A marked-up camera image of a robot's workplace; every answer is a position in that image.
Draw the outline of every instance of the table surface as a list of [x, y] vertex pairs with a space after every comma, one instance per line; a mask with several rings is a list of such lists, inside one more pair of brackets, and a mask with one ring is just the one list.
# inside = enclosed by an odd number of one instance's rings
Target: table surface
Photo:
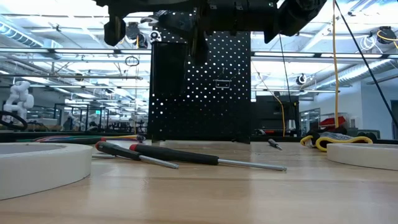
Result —
[[0, 201], [0, 223], [398, 223], [397, 171], [328, 161], [299, 143], [160, 145], [288, 170], [93, 159], [81, 181]]

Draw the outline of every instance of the screwdriver shaft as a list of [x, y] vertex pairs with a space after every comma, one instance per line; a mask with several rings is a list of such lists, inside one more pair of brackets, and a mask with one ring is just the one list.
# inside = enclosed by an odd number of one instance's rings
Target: screwdriver shaft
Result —
[[171, 163], [171, 162], [162, 161], [160, 159], [155, 159], [155, 158], [147, 157], [147, 156], [139, 156], [139, 158], [140, 158], [141, 161], [144, 161], [144, 162], [150, 162], [150, 163], [153, 163], [153, 164], [166, 166], [166, 167], [173, 168], [173, 169], [178, 169], [179, 168], [179, 165], [177, 165], [177, 164], [174, 164], [174, 163]]
[[255, 162], [231, 161], [231, 160], [227, 160], [227, 159], [218, 159], [218, 162], [219, 163], [224, 163], [224, 164], [237, 165], [237, 166], [255, 167], [255, 168], [263, 168], [263, 169], [273, 169], [273, 170], [279, 170], [279, 171], [287, 170], [287, 168], [284, 167], [284, 166], [270, 165], [270, 164], [260, 164], [260, 163], [255, 163]]

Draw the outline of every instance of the ceiling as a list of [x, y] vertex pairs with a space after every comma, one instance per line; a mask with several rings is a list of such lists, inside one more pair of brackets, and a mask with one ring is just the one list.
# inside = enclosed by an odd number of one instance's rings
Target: ceiling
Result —
[[[356, 40], [361, 42], [371, 31], [377, 31], [380, 26], [391, 26], [393, 31], [398, 29], [396, 22], [397, 1], [362, 1], [369, 3], [369, 7], [362, 11], [355, 11], [354, 16], [347, 15], [348, 11], [359, 1], [338, 1], [348, 24], [354, 32]], [[103, 41], [103, 26], [108, 21], [108, 10], [106, 7], [96, 6], [91, 0], [2, 0], [0, 2], [0, 14], [18, 29], [39, 40], [49, 39], [60, 44], [57, 48], [71, 49], [136, 49], [128, 39], [122, 41], [115, 47], [106, 45]], [[139, 22], [142, 17], [150, 13], [139, 12], [130, 14], [125, 18], [126, 22]], [[254, 52], [332, 52], [331, 37], [331, 1], [325, 4], [319, 15], [305, 26], [299, 35], [293, 37], [276, 37], [270, 43], [265, 44], [261, 32], [252, 32], [251, 48]], [[148, 34], [152, 27], [147, 24], [140, 24], [140, 30]], [[15, 40], [0, 35], [0, 47], [26, 47]], [[339, 19], [336, 24], [336, 50], [338, 53], [358, 53], [351, 36], [348, 33], [343, 21]], [[367, 53], [395, 54], [397, 49], [393, 44], [382, 45], [377, 43], [371, 49], [364, 49]], [[56, 71], [57, 75], [73, 75], [82, 73], [84, 75], [109, 76], [106, 79], [90, 78], [82, 82], [74, 78], [52, 78], [48, 82], [61, 83], [63, 85], [80, 86], [129, 86], [130, 89], [113, 89], [111, 93], [105, 88], [68, 89], [60, 93], [86, 93], [99, 99], [131, 100], [140, 99], [141, 110], [147, 112], [149, 99], [149, 76], [150, 76], [150, 55], [136, 55], [140, 63], [136, 67], [127, 66], [124, 61], [128, 55], [113, 54], [63, 54], [61, 59], [54, 60], [40, 54], [9, 54], [17, 57], [23, 62], [33, 64], [44, 71]], [[10, 58], [0, 55], [0, 65], [9, 61]], [[338, 60], [338, 69], [344, 70], [360, 60]], [[320, 60], [311, 58], [301, 60], [290, 58], [286, 61], [286, 69], [281, 58], [253, 57], [251, 64], [252, 88], [265, 88], [262, 80], [269, 88], [287, 88], [286, 76], [289, 87], [300, 88], [295, 83], [297, 76], [305, 74], [311, 79], [321, 81], [332, 75], [334, 66], [332, 60]], [[16, 69], [10, 74], [27, 72], [24, 64], [15, 63]]]

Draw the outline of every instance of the black pegboard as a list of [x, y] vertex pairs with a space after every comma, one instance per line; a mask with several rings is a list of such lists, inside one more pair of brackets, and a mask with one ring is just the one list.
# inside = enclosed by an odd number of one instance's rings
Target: black pegboard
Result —
[[[163, 42], [186, 43], [165, 29], [155, 29]], [[151, 74], [148, 133], [152, 140], [237, 139], [249, 142], [250, 33], [238, 32], [230, 36], [229, 32], [214, 32], [206, 37], [206, 42], [208, 61], [203, 66], [194, 66], [189, 58], [186, 59], [180, 93], [155, 94], [158, 93], [153, 89], [156, 76]], [[160, 75], [167, 76], [167, 70]], [[216, 82], [217, 79], [231, 81]]]

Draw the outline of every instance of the wooden table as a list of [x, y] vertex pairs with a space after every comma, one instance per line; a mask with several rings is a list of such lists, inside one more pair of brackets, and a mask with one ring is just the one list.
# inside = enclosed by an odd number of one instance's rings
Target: wooden table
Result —
[[335, 163], [298, 143], [161, 145], [288, 170], [93, 159], [88, 178], [0, 201], [0, 223], [398, 223], [396, 171]]

